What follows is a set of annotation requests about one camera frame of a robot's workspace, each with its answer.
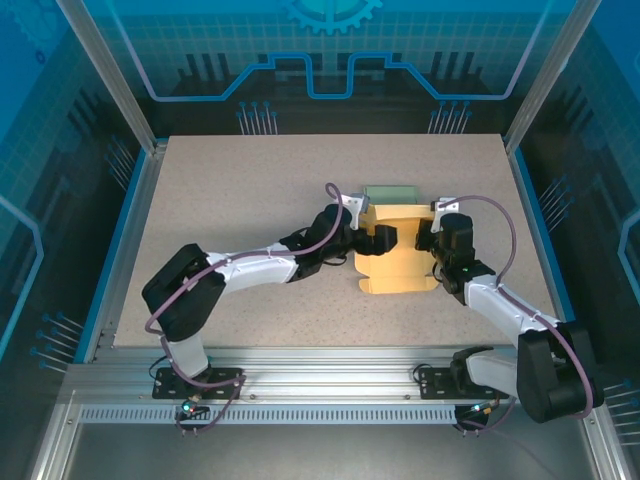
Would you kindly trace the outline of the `yellow paper box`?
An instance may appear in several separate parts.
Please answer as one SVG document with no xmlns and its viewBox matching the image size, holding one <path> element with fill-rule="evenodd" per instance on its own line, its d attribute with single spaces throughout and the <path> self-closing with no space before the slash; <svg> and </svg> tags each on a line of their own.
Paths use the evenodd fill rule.
<svg viewBox="0 0 640 480">
<path fill-rule="evenodd" d="M 397 244 L 381 256 L 354 254 L 356 271 L 363 275 L 360 289 L 369 294 L 400 294 L 427 292 L 440 283 L 432 274 L 435 263 L 428 251 L 415 248 L 420 221 L 432 220 L 434 214 L 428 205 L 370 205 L 360 216 L 360 225 L 368 233 L 376 226 L 397 229 Z"/>
</svg>

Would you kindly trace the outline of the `green paper box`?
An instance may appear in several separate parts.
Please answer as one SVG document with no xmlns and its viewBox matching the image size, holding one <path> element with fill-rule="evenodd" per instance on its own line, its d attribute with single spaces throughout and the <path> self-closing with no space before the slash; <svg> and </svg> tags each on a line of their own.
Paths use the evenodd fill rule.
<svg viewBox="0 0 640 480">
<path fill-rule="evenodd" d="M 417 205 L 418 189 L 408 185 L 368 185 L 363 193 L 373 205 Z"/>
</svg>

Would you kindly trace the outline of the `blue side strip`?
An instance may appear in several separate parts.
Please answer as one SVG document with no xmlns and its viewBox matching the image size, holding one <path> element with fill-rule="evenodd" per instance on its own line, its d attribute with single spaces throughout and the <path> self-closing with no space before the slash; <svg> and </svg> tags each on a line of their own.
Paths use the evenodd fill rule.
<svg viewBox="0 0 640 480">
<path fill-rule="evenodd" d="M 560 320 L 575 322 L 577 320 L 576 314 L 569 298 L 549 230 L 544 222 L 531 174 L 520 148 L 517 147 L 512 153 L 509 153 L 508 159 L 554 311 Z"/>
</svg>

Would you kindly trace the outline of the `small LED connector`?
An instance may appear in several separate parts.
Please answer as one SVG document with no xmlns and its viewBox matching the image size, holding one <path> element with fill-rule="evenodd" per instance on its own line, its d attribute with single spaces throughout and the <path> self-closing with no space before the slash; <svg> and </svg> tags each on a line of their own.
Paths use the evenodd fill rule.
<svg viewBox="0 0 640 480">
<path fill-rule="evenodd" d="M 202 423 L 209 419 L 209 414 L 210 409 L 207 406 L 200 406 L 196 400 L 187 399 L 176 408 L 175 420 L 177 423 Z"/>
<path fill-rule="evenodd" d="M 478 416 L 489 416 L 494 410 L 500 407 L 499 399 L 486 400 L 470 407 L 467 412 L 469 418 Z"/>
</svg>

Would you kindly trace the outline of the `grey metal shelf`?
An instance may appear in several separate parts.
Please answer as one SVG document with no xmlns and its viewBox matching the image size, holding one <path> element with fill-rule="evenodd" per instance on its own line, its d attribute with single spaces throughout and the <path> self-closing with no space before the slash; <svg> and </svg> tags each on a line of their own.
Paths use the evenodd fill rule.
<svg viewBox="0 0 640 480">
<path fill-rule="evenodd" d="M 449 426 L 154 425 L 82 428 L 65 480 L 599 480 L 581 426 L 519 415 L 498 431 Z"/>
</svg>

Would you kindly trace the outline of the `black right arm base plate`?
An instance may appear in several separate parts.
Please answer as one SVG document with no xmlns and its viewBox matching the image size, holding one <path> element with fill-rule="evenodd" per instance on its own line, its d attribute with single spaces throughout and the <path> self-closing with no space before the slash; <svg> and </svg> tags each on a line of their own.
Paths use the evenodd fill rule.
<svg viewBox="0 0 640 480">
<path fill-rule="evenodd" d="M 419 365 L 413 372 L 422 400 L 507 400 L 508 394 L 471 384 L 460 390 L 448 368 Z"/>
</svg>

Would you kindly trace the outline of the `aluminium mounting rail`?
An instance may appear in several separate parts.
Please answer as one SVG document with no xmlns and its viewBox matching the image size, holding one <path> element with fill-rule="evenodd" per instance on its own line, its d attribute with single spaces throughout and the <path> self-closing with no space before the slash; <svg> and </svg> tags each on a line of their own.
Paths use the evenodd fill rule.
<svg viewBox="0 0 640 480">
<path fill-rule="evenodd" d="M 243 405 L 417 404 L 416 365 L 447 366 L 458 347 L 209 348 L 216 367 L 247 377 Z M 150 405 L 151 363 L 158 348 L 107 348 L 94 362 L 68 367 L 59 404 Z"/>
</svg>

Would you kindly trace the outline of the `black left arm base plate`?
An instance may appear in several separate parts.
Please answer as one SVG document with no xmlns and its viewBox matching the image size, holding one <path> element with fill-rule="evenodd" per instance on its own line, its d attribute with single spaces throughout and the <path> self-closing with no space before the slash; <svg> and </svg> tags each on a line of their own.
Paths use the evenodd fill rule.
<svg viewBox="0 0 640 480">
<path fill-rule="evenodd" d="M 194 396 L 199 396 L 204 400 L 228 400 L 243 371 L 240 368 L 210 368 L 208 373 L 209 377 L 199 379 L 199 382 L 220 383 L 233 379 L 234 383 L 205 390 L 184 381 L 171 367 L 163 367 L 155 373 L 155 384 L 151 396 L 156 400 L 186 400 Z"/>
</svg>

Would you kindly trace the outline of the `aluminium side rail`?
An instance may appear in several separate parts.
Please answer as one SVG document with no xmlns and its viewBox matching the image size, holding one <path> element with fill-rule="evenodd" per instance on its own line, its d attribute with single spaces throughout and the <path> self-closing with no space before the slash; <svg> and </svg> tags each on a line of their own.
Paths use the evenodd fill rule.
<svg viewBox="0 0 640 480">
<path fill-rule="evenodd" d="M 76 349 L 75 364 L 91 363 L 100 348 L 113 346 L 167 145 L 163 140 L 157 153 L 142 152 L 138 156 Z"/>
</svg>

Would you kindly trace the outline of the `aluminium frame post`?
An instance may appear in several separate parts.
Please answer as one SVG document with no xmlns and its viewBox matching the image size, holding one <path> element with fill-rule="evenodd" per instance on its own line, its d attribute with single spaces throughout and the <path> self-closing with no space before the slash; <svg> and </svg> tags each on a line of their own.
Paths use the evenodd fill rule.
<svg viewBox="0 0 640 480">
<path fill-rule="evenodd" d="M 602 0 L 576 0 L 507 131 L 504 143 L 508 157 L 515 155 L 601 2 Z"/>
<path fill-rule="evenodd" d="M 141 148 L 154 156 L 158 140 L 84 2 L 55 1 Z"/>
</svg>

